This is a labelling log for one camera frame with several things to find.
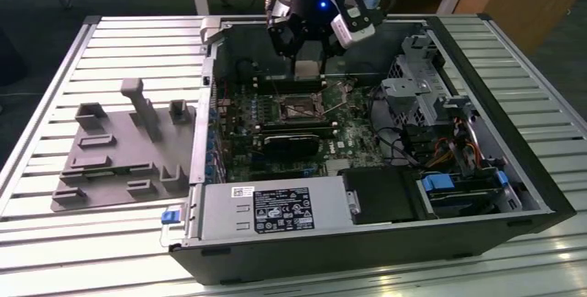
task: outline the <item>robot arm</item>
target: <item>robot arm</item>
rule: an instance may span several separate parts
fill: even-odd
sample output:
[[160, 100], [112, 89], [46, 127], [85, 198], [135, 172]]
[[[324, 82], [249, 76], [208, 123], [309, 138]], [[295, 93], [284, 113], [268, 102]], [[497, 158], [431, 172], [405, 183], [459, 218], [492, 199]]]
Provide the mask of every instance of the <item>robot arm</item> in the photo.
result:
[[271, 0], [268, 33], [277, 55], [292, 61], [305, 41], [319, 41], [323, 47], [321, 73], [325, 60], [343, 55], [345, 49], [375, 34], [375, 25], [383, 20], [381, 12], [365, 7], [363, 0]]

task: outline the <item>gray plastic bracket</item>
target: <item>gray plastic bracket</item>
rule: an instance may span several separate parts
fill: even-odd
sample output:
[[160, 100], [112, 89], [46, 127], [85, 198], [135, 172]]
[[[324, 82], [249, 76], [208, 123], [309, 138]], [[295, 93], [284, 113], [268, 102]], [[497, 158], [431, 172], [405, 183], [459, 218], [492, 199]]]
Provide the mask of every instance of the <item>gray plastic bracket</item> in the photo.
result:
[[188, 124], [192, 121], [185, 100], [173, 100], [168, 104], [168, 115], [172, 118], [173, 125]]
[[81, 128], [85, 131], [91, 130], [104, 130], [100, 123], [100, 118], [108, 117], [101, 105], [96, 102], [83, 103], [77, 108], [77, 113], [75, 114], [75, 120], [80, 123]]
[[92, 148], [101, 146], [112, 146], [116, 144], [116, 138], [112, 134], [88, 135], [81, 137], [77, 145], [80, 148]]
[[175, 167], [173, 175], [169, 175], [167, 167], [163, 167], [160, 181], [167, 190], [187, 190], [189, 187], [188, 177], [179, 165]]
[[135, 107], [136, 115], [131, 115], [135, 125], [143, 125], [151, 141], [159, 142], [161, 140], [161, 132], [159, 129], [157, 113], [151, 101], [143, 96], [143, 81], [139, 78], [125, 78], [121, 81], [120, 93], [131, 99]]
[[53, 200], [61, 205], [76, 204], [85, 200], [85, 193], [77, 187], [66, 188], [53, 194]]
[[157, 189], [155, 188], [151, 179], [128, 181], [127, 186], [127, 191], [133, 197], [157, 192]]

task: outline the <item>motherboard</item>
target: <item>motherboard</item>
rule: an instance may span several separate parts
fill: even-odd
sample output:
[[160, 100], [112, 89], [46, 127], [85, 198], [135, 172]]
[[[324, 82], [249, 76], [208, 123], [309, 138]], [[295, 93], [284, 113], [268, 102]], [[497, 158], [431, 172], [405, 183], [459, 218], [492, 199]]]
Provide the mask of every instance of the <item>motherboard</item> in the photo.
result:
[[291, 89], [271, 78], [219, 87], [227, 182], [321, 177], [381, 165], [367, 116], [371, 87], [340, 77]]

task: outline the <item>floor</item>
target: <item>floor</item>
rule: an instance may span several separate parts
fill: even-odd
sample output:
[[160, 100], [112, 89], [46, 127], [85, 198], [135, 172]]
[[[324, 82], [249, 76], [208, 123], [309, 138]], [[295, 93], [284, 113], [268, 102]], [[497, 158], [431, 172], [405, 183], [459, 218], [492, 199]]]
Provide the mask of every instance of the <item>floor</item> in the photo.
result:
[[[253, 14], [263, 0], [212, 0], [213, 14]], [[29, 72], [21, 81], [0, 87], [0, 166], [10, 154], [42, 92], [88, 15], [189, 15], [192, 0], [73, 0], [64, 10], [58, 0], [0, 0], [0, 28], [21, 54]], [[531, 57], [535, 65], [587, 118], [587, 0], [569, 15]]]

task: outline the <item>table surface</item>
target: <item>table surface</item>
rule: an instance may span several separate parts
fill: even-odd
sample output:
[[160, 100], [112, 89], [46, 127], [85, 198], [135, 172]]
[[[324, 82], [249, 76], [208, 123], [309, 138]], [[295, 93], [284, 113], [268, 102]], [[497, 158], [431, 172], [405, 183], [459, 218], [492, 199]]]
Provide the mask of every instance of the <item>table surface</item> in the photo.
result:
[[[247, 285], [199, 285], [160, 245], [161, 212], [183, 199], [66, 214], [49, 208], [81, 102], [100, 102], [108, 112], [129, 110], [131, 101], [119, 90], [121, 79], [133, 77], [143, 78], [144, 95], [155, 107], [179, 98], [197, 106], [205, 54], [200, 50], [201, 17], [107, 17], [97, 25], [85, 25], [76, 38], [33, 115], [38, 128], [21, 137], [20, 160], [6, 163], [17, 168], [9, 170], [5, 185], [0, 174], [0, 295], [579, 296], [587, 287], [587, 134], [581, 120], [561, 107], [552, 86], [513, 59], [505, 40], [476, 16], [440, 19], [564, 191], [577, 211], [575, 217], [476, 257]], [[463, 94], [456, 70], [447, 66], [445, 72]], [[169, 230], [168, 237], [180, 238], [181, 230]]]

